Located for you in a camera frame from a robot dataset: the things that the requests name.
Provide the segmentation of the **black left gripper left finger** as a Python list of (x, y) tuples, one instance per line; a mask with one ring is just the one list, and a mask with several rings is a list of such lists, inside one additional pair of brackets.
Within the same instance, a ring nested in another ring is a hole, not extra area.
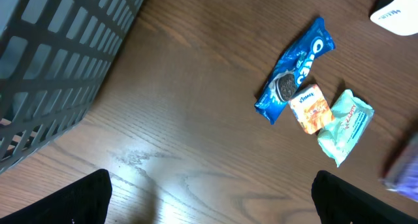
[(103, 168), (47, 197), (1, 218), (1, 224), (104, 224), (112, 196), (109, 172)]

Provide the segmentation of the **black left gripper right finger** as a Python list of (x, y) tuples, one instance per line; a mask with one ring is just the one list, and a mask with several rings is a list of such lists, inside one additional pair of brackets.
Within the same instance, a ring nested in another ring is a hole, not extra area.
[(416, 218), (326, 170), (317, 173), (311, 194), (322, 224), (417, 224)]

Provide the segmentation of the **purple sanitary pad pack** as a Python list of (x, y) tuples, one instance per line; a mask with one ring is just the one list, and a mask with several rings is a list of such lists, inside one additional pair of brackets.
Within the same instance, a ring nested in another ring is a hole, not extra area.
[(417, 202), (417, 133), (389, 158), (381, 182), (388, 191)]

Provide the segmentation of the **green wet tissue pack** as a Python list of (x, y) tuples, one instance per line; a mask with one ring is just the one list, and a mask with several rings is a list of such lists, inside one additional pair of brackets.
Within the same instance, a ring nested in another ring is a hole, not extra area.
[(334, 159), (339, 167), (372, 121), (374, 109), (346, 89), (332, 106), (331, 112), (335, 119), (319, 131), (317, 141), (324, 153)]

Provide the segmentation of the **orange tissue pack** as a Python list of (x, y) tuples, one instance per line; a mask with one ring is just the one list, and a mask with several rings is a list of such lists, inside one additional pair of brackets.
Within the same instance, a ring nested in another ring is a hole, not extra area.
[(314, 134), (335, 120), (317, 84), (309, 85), (298, 92), (289, 101), (289, 106), (304, 132), (309, 135)]

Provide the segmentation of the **blue oreo cookie pack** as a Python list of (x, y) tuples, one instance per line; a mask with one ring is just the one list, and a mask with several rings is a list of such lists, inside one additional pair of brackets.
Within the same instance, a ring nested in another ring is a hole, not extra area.
[(315, 59), (335, 49), (325, 20), (316, 18), (311, 26), (281, 55), (254, 104), (256, 112), (272, 125), (307, 78)]

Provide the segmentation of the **grey plastic mesh basket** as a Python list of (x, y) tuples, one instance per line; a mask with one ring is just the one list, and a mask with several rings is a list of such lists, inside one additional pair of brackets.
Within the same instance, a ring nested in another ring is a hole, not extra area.
[(88, 112), (144, 0), (1, 0), (1, 170)]

